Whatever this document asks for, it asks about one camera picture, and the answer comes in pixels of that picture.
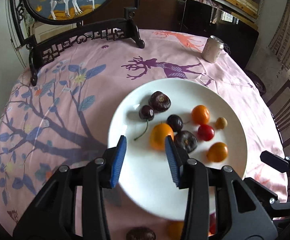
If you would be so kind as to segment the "small orange kumquat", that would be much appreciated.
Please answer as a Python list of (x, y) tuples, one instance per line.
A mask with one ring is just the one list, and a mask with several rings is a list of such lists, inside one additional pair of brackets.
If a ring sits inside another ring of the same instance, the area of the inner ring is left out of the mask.
[(161, 123), (156, 125), (149, 137), (149, 144), (151, 148), (157, 151), (165, 150), (165, 138), (171, 136), (174, 139), (174, 131), (167, 123)]

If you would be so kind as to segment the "dark wooden chair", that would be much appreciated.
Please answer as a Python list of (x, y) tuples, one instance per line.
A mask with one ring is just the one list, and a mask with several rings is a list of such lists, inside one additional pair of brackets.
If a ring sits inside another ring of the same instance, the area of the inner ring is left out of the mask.
[[(282, 87), (266, 102), (266, 106), (270, 107), (274, 102), (278, 100), (280, 96), (284, 93), (285, 90), (290, 91), (290, 79), (288, 79)], [(283, 148), (286, 148), (290, 145), (290, 137), (286, 140), (283, 139), (282, 133), (290, 128), (290, 97), (287, 101), (281, 106), (279, 111), (276, 114), (271, 113), (272, 119), (274, 120), (276, 130), (278, 132), (281, 144)]]

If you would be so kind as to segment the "orange mandarin on plate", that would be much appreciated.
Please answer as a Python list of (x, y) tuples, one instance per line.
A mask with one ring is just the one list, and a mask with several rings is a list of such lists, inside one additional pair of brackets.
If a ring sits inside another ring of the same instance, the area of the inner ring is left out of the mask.
[(166, 226), (166, 234), (170, 240), (180, 240), (182, 235), (182, 230), (184, 227), (183, 221), (168, 221)]

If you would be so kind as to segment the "tan longan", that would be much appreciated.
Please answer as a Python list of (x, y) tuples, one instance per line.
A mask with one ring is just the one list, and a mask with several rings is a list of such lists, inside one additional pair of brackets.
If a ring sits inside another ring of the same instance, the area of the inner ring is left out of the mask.
[(224, 117), (219, 117), (215, 122), (216, 129), (225, 129), (227, 125), (228, 125), (228, 122)]

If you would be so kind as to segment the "dark water chestnut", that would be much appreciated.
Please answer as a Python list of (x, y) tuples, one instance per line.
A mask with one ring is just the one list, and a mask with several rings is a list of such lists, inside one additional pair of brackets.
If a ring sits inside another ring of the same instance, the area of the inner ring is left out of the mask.
[(169, 97), (166, 96), (166, 94), (161, 91), (156, 91), (150, 96), (148, 104), (155, 112), (161, 113), (167, 111), (170, 108), (171, 101)]
[(150, 228), (138, 227), (127, 232), (126, 240), (156, 240), (156, 234)]
[(194, 134), (189, 131), (180, 131), (174, 136), (174, 144), (182, 148), (187, 153), (193, 152), (198, 146), (198, 140)]

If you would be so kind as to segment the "white round plate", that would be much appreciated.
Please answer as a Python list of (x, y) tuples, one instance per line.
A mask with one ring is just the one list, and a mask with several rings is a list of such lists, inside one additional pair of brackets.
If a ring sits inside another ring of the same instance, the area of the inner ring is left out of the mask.
[[(171, 106), (156, 114), (152, 121), (143, 121), (138, 112), (155, 92), (168, 96)], [(224, 117), (227, 127), (216, 130), (210, 141), (198, 141), (191, 153), (178, 148), (166, 133), (162, 134), (160, 150), (152, 146), (150, 136), (154, 127), (164, 124), (172, 114), (182, 118), (184, 130), (197, 133), (198, 125), (193, 122), (191, 112), (198, 105), (209, 110), (211, 126)], [(189, 166), (201, 166), (207, 172), (230, 166), (240, 177), (246, 170), (247, 140), (238, 116), (217, 93), (193, 81), (154, 80), (132, 90), (111, 120), (108, 146), (115, 147), (119, 140), (125, 143), (120, 187), (136, 205), (165, 219), (185, 217), (188, 191), (198, 187), (198, 177), (188, 170)]]

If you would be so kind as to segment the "red cherry tomato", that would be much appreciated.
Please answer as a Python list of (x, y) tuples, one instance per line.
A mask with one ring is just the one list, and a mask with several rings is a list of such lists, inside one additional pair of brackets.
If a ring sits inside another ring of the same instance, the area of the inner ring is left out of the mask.
[(203, 124), (200, 125), (197, 131), (198, 138), (202, 141), (210, 141), (214, 137), (214, 129), (212, 126)]

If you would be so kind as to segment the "pink deer tablecloth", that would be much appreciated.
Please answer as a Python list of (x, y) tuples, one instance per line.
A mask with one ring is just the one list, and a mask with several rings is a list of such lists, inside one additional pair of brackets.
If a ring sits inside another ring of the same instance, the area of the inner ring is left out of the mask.
[(38, 72), (16, 75), (0, 118), (0, 224), (12, 233), (29, 203), (60, 165), (80, 167), (103, 154), (111, 118), (136, 87), (157, 79), (191, 80), (220, 95), (247, 138), (246, 176), (287, 200), (287, 177), (263, 164), (268, 150), (283, 156), (270, 110), (228, 53), (216, 63), (201, 57), (206, 38), (142, 30), (131, 39), (74, 44)]

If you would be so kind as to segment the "dark cherry with stem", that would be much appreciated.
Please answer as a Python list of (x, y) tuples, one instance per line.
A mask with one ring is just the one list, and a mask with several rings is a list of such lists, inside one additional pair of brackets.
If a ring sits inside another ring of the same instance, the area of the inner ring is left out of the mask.
[(144, 105), (139, 110), (138, 115), (139, 115), (141, 120), (146, 121), (146, 127), (140, 135), (138, 135), (137, 137), (134, 138), (134, 141), (137, 141), (146, 133), (148, 126), (149, 126), (149, 122), (152, 121), (154, 118), (154, 109), (150, 105)]

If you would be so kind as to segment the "black cabinet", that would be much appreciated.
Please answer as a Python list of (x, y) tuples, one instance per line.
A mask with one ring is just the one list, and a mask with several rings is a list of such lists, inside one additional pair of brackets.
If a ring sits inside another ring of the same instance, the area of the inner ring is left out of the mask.
[(181, 31), (220, 38), (225, 51), (242, 69), (246, 68), (259, 37), (257, 30), (235, 16), (194, 0), (185, 1)]

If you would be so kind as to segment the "beige drink can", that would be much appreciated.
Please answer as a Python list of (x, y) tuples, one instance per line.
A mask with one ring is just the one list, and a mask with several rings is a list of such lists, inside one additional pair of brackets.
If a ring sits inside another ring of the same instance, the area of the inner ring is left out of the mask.
[(209, 63), (215, 63), (223, 49), (224, 42), (220, 38), (211, 35), (202, 51), (202, 58)]

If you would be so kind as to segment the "black framed deer screen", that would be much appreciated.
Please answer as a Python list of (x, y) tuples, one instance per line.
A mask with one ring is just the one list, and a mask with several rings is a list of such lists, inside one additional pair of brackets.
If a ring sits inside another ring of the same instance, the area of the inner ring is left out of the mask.
[[(30, 83), (36, 86), (38, 71), (55, 60), (65, 49), (75, 43), (81, 44), (87, 40), (105, 38), (107, 40), (122, 40), (131, 38), (141, 49), (145, 47), (140, 32), (133, 17), (140, 5), (140, 0), (134, 0), (132, 7), (124, 8), (123, 18), (84, 24), (90, 15), (100, 11), (112, 0), (9, 0), (11, 16), (22, 47), (29, 50)], [(75, 25), (54, 37), (37, 42), (34, 35), (25, 37), (21, 29), (24, 13), (27, 12), (35, 21), (48, 25)]]

